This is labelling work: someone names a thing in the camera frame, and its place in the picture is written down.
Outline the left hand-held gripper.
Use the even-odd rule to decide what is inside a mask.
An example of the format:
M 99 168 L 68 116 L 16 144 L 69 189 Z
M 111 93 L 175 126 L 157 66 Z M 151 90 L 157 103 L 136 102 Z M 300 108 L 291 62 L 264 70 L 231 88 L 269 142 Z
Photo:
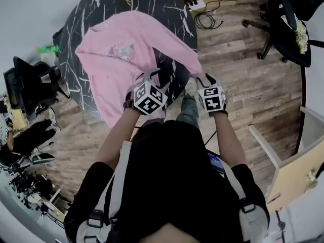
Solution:
M 165 91 L 169 88 L 170 82 L 164 86 L 156 87 L 152 82 L 152 77 L 160 72 L 159 67 L 155 67 L 143 72 L 140 75 L 140 83 L 131 86 L 127 91 L 134 91 L 134 106 L 142 115 L 151 115 L 162 109 L 167 102 Z

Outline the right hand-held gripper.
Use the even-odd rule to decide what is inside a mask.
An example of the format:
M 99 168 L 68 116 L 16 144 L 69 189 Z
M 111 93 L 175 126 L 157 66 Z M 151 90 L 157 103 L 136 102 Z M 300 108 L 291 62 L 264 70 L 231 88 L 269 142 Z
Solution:
M 214 116 L 217 112 L 227 114 L 226 111 L 226 96 L 223 88 L 217 80 L 208 73 L 205 73 L 207 79 L 207 86 L 204 85 L 200 77 L 196 77 L 195 81 L 198 89 L 199 101 L 209 116 Z

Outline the pink sweatshirt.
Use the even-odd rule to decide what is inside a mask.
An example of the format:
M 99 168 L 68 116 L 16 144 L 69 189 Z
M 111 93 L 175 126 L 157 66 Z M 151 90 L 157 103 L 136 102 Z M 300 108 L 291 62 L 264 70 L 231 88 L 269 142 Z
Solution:
M 88 29 L 77 46 L 101 117 L 112 128 L 121 117 L 127 90 L 157 67 L 154 49 L 191 74 L 202 72 L 197 53 L 152 16 L 139 11 L 115 14 Z

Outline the person's left forearm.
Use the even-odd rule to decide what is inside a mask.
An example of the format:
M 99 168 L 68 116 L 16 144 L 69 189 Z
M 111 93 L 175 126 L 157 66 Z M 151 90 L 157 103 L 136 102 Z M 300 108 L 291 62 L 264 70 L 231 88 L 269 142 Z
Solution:
M 139 117 L 140 112 L 131 108 L 127 108 L 123 112 L 100 148 L 97 161 L 105 163 L 115 170 L 119 162 L 119 151 L 123 146 L 123 142 L 130 141 Z

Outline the person's right forearm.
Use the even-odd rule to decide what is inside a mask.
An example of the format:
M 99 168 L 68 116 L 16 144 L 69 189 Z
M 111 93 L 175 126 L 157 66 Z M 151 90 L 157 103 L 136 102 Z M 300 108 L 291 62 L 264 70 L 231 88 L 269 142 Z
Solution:
M 218 147 L 221 158 L 230 166 L 246 164 L 247 159 L 241 143 L 225 113 L 214 114 Z

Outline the person's left hand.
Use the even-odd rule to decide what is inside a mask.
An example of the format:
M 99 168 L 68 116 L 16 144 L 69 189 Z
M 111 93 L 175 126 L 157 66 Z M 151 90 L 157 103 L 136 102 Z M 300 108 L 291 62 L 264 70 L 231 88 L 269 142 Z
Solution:
M 125 102 L 123 103 L 123 107 L 124 107 L 124 110 L 126 110 L 127 108 L 135 109 L 135 106 L 134 106 L 134 91 L 133 90 L 127 91 Z

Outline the person's right shoe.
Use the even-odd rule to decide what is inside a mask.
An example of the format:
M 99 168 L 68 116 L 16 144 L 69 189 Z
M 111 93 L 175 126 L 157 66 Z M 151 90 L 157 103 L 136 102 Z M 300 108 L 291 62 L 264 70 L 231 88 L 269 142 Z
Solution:
M 185 90 L 185 96 L 190 96 L 195 98 L 198 90 L 196 79 L 191 77 L 188 80 L 184 90 Z

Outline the person's shoe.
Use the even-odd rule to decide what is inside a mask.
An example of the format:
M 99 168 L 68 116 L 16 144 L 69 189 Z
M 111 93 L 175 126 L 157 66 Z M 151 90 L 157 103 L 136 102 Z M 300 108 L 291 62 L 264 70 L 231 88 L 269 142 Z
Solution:
M 61 130 L 57 126 L 56 116 L 52 108 L 49 108 L 49 119 L 51 121 L 50 129 L 54 130 L 56 133 L 60 132 Z
M 184 90 L 185 90 L 185 96 L 190 96 L 195 98 L 198 90 L 196 79 L 191 77 L 188 80 Z

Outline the person's right leg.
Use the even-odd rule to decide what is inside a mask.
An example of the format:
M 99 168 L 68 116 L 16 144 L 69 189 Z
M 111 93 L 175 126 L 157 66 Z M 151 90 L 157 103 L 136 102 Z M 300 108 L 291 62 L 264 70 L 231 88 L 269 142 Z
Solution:
M 185 95 L 181 103 L 181 112 L 176 121 L 185 122 L 199 128 L 199 113 L 196 100 L 193 96 Z

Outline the person's leg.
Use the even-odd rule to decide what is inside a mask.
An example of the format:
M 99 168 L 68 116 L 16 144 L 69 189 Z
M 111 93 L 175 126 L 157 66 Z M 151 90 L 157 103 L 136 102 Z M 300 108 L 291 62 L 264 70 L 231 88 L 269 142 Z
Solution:
M 193 96 L 185 95 L 181 103 L 181 112 L 176 121 L 185 122 L 199 128 L 199 113 L 196 100 Z
M 34 123 L 30 128 L 14 138 L 12 152 L 30 155 L 35 148 L 54 137 L 56 131 L 51 126 L 52 121 L 50 119 Z

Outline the round black marble table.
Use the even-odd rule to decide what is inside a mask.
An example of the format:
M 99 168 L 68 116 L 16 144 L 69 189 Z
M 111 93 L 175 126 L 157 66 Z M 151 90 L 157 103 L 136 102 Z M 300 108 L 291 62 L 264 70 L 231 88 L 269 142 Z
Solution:
M 194 52 L 197 33 L 192 15 L 183 0 L 80 0 L 67 18 L 58 53 L 59 69 L 73 100 L 87 113 L 101 119 L 88 81 L 88 75 L 75 54 L 88 29 L 114 14 L 129 10 L 146 13 Z

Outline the white power strip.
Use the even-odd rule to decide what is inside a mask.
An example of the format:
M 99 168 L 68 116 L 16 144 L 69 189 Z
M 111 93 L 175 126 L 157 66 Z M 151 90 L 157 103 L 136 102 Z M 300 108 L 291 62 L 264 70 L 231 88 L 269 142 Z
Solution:
M 185 0 L 185 4 L 191 11 L 201 11 L 206 7 L 203 0 Z

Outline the black phone with lit screen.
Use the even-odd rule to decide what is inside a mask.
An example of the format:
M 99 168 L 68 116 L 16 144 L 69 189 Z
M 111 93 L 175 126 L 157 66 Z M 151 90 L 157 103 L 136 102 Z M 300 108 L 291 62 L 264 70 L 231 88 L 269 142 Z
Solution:
M 207 151 L 211 165 L 213 169 L 215 169 L 223 178 L 226 176 L 223 164 L 220 159 L 220 155 L 212 152 L 212 151 Z

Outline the pale yellow flower bouquet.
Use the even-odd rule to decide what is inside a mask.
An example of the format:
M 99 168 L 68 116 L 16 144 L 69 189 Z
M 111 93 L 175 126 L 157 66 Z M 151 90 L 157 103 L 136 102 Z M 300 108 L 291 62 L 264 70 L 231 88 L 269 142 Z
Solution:
M 297 21 L 297 30 L 295 31 L 296 34 L 296 43 L 299 47 L 300 54 L 305 54 L 308 50 L 308 34 L 307 28 L 301 21 Z

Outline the white plastic box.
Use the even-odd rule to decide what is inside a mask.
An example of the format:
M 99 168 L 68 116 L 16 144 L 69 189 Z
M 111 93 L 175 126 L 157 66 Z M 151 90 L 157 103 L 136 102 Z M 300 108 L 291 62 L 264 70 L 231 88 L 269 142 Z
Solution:
M 41 61 L 47 63 L 49 66 L 54 66 L 56 60 L 56 54 L 54 52 L 41 53 L 40 59 Z

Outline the green plastic bottle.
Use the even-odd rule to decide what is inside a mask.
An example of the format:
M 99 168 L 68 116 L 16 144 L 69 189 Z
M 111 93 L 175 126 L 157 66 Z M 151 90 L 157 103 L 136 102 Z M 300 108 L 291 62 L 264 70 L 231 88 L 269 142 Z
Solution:
M 58 45 L 51 45 L 51 46 L 43 46 L 38 47 L 35 50 L 37 53 L 58 53 L 59 46 Z

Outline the grey backpack harness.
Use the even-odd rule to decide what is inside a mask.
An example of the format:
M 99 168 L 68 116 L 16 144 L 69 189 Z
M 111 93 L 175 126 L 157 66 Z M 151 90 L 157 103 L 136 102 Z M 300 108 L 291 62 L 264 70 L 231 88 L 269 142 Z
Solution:
M 117 167 L 103 190 L 95 209 L 89 214 L 87 220 L 79 226 L 76 243 L 119 243 L 120 236 L 115 228 L 117 218 L 114 216 L 119 211 L 122 202 L 124 180 L 131 146 L 131 142 L 123 142 Z M 268 220 L 265 211 L 260 206 L 248 200 L 241 184 L 229 165 L 221 159 L 219 162 L 223 167 L 226 178 L 240 200 L 239 220 L 244 242 L 262 243 L 268 231 Z M 109 187 L 112 187 L 109 204 L 109 220 L 108 224 L 105 224 L 103 222 L 103 214 L 106 193 Z

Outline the wooden desk with white legs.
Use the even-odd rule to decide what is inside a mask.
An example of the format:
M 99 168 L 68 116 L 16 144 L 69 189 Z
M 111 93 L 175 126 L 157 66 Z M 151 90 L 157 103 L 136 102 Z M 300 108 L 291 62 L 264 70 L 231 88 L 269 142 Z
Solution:
M 311 189 L 307 186 L 306 177 L 312 169 L 317 173 L 324 163 L 324 135 L 282 161 L 254 125 L 250 125 L 249 130 L 275 166 L 275 174 L 266 194 L 267 207 L 274 212 Z

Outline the black and green device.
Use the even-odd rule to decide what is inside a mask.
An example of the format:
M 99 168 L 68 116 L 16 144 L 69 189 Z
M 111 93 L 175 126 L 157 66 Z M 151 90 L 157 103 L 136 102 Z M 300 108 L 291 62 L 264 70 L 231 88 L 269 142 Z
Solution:
M 55 160 L 55 157 L 48 153 L 34 155 L 31 159 L 33 165 L 46 164 Z

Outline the small cream flower bunch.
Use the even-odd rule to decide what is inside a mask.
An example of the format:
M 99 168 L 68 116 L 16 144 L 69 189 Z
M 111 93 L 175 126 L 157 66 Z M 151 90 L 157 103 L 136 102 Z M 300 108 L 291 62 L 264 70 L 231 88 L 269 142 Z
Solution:
M 316 170 L 312 169 L 308 172 L 307 177 L 307 186 L 309 188 L 315 187 L 317 185 Z

